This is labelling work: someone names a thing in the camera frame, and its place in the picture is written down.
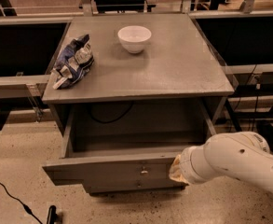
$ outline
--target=bowl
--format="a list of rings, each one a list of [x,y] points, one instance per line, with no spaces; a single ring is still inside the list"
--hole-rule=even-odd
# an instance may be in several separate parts
[[[126,26],[120,29],[117,35],[123,48],[129,53],[136,54],[145,49],[152,33],[143,26]]]

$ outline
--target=white robotic arm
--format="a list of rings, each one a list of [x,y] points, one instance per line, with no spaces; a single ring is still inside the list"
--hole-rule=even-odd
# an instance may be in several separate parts
[[[227,175],[273,193],[273,155],[253,132],[216,134],[203,146],[184,149],[171,167],[170,177],[177,174],[190,184]]]

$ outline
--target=gray tabletop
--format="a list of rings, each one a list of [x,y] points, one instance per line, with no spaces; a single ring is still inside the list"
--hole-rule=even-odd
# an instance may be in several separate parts
[[[119,43],[117,32],[128,25],[142,25],[152,32],[148,47],[139,54],[129,54]],[[56,75],[52,74],[45,103],[226,96],[234,91],[185,14],[77,17],[61,49],[84,34],[90,35],[95,64],[68,90],[54,90]]]

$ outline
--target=concrete floor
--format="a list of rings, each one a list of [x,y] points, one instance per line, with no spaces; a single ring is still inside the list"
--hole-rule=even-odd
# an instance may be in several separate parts
[[[151,190],[89,196],[82,186],[54,186],[42,164],[61,154],[61,135],[49,112],[13,112],[0,132],[0,182],[46,223],[57,207],[62,223],[273,223],[273,195],[218,177],[185,190]],[[0,186],[0,223],[37,223]]]

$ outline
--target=drawer front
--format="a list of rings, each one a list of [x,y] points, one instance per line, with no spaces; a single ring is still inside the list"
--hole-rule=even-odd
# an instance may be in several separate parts
[[[43,168],[55,185],[81,183],[88,193],[183,186],[168,177],[173,159],[101,163],[75,160],[65,159]]]

